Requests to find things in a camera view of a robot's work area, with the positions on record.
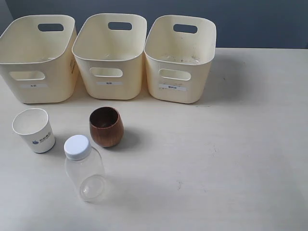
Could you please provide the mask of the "brown wooden cup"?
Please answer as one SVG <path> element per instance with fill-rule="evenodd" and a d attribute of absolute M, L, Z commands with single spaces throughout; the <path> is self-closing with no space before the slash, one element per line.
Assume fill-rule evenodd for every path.
<path fill-rule="evenodd" d="M 124 134 L 124 126 L 119 112 L 109 106 L 94 110 L 90 117 L 90 135 L 101 147 L 118 145 Z"/>

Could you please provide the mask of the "white paper cup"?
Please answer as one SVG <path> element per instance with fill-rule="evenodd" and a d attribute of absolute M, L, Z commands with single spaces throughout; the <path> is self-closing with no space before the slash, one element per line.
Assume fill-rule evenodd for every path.
<path fill-rule="evenodd" d="M 49 115 L 44 109 L 29 108 L 20 112 L 12 122 L 12 129 L 37 154 L 45 153 L 55 145 Z"/>

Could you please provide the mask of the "middle cream plastic bin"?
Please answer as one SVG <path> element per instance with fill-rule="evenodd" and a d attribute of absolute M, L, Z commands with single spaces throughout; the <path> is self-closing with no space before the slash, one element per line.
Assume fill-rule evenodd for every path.
<path fill-rule="evenodd" d="M 90 16 L 72 47 L 88 94 L 129 100 L 141 91 L 147 21 L 136 14 Z"/>

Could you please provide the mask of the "left cream plastic bin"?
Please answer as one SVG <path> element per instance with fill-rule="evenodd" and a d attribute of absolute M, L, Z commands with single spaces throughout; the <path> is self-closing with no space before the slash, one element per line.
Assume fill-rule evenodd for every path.
<path fill-rule="evenodd" d="M 0 37 L 0 75 L 20 102 L 59 103 L 72 96 L 76 37 L 69 15 L 28 15 L 11 22 Z"/>

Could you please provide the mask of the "right cream plastic bin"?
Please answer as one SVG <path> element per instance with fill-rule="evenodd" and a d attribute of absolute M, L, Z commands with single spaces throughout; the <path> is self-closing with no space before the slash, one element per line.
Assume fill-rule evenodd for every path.
<path fill-rule="evenodd" d="M 144 46 L 149 93 L 163 101 L 198 101 L 215 57 L 216 38 L 216 25 L 208 19 L 158 17 Z"/>

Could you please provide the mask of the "cream plastic bin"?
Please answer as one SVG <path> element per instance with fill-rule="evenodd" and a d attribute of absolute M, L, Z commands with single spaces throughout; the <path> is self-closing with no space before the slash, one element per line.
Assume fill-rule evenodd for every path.
<path fill-rule="evenodd" d="M 208 19 L 158 17 L 144 46 L 149 93 L 163 101 L 198 101 L 215 57 L 216 38 L 216 25 Z"/>
<path fill-rule="evenodd" d="M 69 15 L 28 15 L 11 22 L 0 37 L 0 75 L 20 102 L 59 103 L 72 96 L 76 37 Z"/>
<path fill-rule="evenodd" d="M 147 21 L 136 14 L 90 16 L 72 47 L 88 94 L 129 100 L 141 91 Z"/>

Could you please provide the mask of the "clear plastic bottle white cap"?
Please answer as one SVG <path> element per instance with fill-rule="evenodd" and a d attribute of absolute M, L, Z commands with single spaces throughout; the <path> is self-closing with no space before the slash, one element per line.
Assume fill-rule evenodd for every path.
<path fill-rule="evenodd" d="M 94 203 L 103 198 L 106 190 L 105 172 L 100 153 L 84 135 L 74 135 L 64 143 L 66 173 L 78 196 Z"/>

